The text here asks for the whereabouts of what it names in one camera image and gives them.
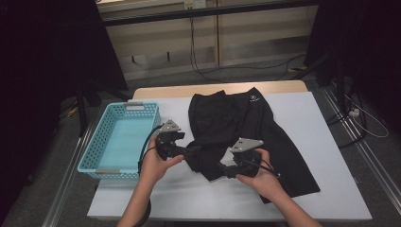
person's right hand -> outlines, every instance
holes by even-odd
[[[149,139],[148,147],[150,150],[145,154],[139,178],[140,181],[146,181],[151,184],[156,184],[165,176],[170,167],[175,166],[183,160],[183,155],[163,160],[156,150],[156,138],[157,136],[155,135]]]
[[[261,154],[262,160],[270,164],[270,155],[268,151],[261,148],[257,148],[256,151]],[[260,165],[270,168],[263,161],[260,163]],[[253,178],[240,174],[237,174],[235,177],[242,183],[251,186],[259,193],[259,195],[265,197],[270,201],[273,201],[275,198],[282,196],[283,193],[286,194],[283,187],[278,182],[277,178],[263,168],[259,168],[259,171]]]

black garment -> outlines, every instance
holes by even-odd
[[[223,176],[217,163],[239,137],[262,140],[270,152],[270,163],[281,174],[291,197],[320,191],[304,158],[283,129],[273,120],[271,108],[255,88],[241,94],[224,91],[210,96],[194,95],[189,105],[189,123],[200,154],[187,163],[207,180]]]

white table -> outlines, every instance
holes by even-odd
[[[193,140],[187,117],[191,97],[152,98],[160,105],[162,121],[173,119],[186,133],[179,146]],[[372,216],[309,92],[267,94],[274,120],[303,155],[321,192],[294,198],[317,220],[354,221]],[[120,218],[135,181],[101,180],[88,216]],[[284,220],[273,204],[263,204],[258,194],[236,179],[209,183],[192,172],[186,162],[172,167],[151,195],[151,219],[163,220]]]

metal rail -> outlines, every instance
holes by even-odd
[[[322,0],[282,0],[268,3],[258,3],[230,7],[215,7],[207,9],[180,10],[163,13],[155,13],[142,16],[128,16],[104,19],[103,21],[61,24],[59,26],[123,26],[147,22],[168,21],[183,18],[214,16],[233,14],[240,12],[251,12],[271,9],[288,9],[319,5]]]
[[[340,113],[340,109],[337,106],[337,100],[335,99],[335,94],[333,92],[324,91],[324,94],[332,107],[335,113]],[[345,117],[341,120],[342,126],[348,132],[351,139],[355,140],[361,136],[361,133],[357,129],[357,126],[354,122],[349,118]],[[372,149],[369,147],[368,143],[365,140],[361,140],[356,143],[357,150],[360,152],[361,156],[365,160],[368,167],[372,170],[374,175],[376,176],[378,182],[386,192],[387,196],[391,200],[395,209],[401,215],[401,190],[398,185],[394,182],[390,174],[384,168],[384,166],[380,163],[380,161],[375,156]]]
[[[55,198],[50,205],[49,211],[47,212],[46,217],[44,218],[43,227],[48,226],[57,226],[59,222],[62,208],[67,200],[68,194],[70,192],[71,186],[73,184],[73,180],[75,178],[77,172],[77,166],[79,163],[79,158],[82,155],[84,149],[87,147],[89,143],[89,139],[91,138],[92,133],[95,131],[95,122],[89,125],[86,132],[79,138],[77,146],[74,150],[71,161],[65,171],[64,177],[62,178],[61,185]]]

gray floor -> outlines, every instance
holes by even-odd
[[[248,63],[247,66],[269,66],[281,63],[281,61]],[[292,61],[289,67],[297,67],[302,65],[302,58]],[[282,76],[285,66],[271,69],[223,69],[214,73],[206,74],[208,78],[219,79],[229,82],[242,81],[265,81],[275,80]],[[282,79],[293,77],[287,74]],[[321,108],[323,116],[328,118],[335,112],[332,110],[326,97],[323,95],[323,89],[317,85],[315,77],[308,76],[304,78],[305,83],[316,98]],[[132,95],[133,92],[140,87],[168,86],[168,85],[186,85],[186,84],[205,84],[217,83],[217,81],[209,80],[201,77],[195,72],[177,73],[174,75],[165,75],[152,79],[136,79],[128,81],[130,90],[127,94]],[[104,99],[103,105],[114,101],[112,96],[100,94]],[[68,105],[72,99],[65,100],[62,105]],[[377,116],[375,109],[372,108],[366,100],[364,101],[365,109],[372,115]],[[97,107],[88,107],[87,111],[90,119],[96,118]],[[382,133],[381,128],[372,119],[369,120],[369,129],[376,133]],[[346,133],[344,127],[335,124],[329,127],[333,137],[339,145],[348,143],[351,139]],[[34,182],[32,185],[23,189],[19,199],[9,212],[9,216],[3,226],[41,226],[44,222],[46,213],[48,212],[51,202],[59,188],[64,170],[69,164],[72,151],[75,149],[78,141],[79,123],[78,116],[61,119],[57,132],[54,135],[53,142],[49,146],[47,156],[43,159],[43,163],[34,173]],[[365,140],[380,160],[381,164],[386,168],[392,176],[395,183],[401,185],[401,140],[400,134],[390,131],[387,138],[375,138],[367,135]],[[323,222],[324,226],[401,226],[401,216],[394,208],[389,200],[386,192],[376,179],[372,170],[362,158],[357,146],[353,145],[340,150],[345,162],[347,163],[352,175],[357,177],[360,183],[357,184],[362,197],[366,201],[368,208],[373,216],[372,220],[362,222],[346,222],[333,223]],[[68,200],[63,207],[60,215],[59,226],[114,226],[115,221],[99,221],[87,218],[90,202],[95,193],[97,181],[92,180],[86,175],[77,174]],[[152,222],[151,226],[163,226],[162,222]],[[167,226],[174,226],[174,223],[168,223]]]
[[[306,52],[308,36],[269,40],[249,44],[226,45],[221,51],[221,66],[249,62],[266,62],[291,58]],[[177,50],[124,57],[118,59],[126,80],[151,79],[192,70],[190,50]],[[212,46],[196,48],[196,62],[199,69],[215,67],[215,49]]]

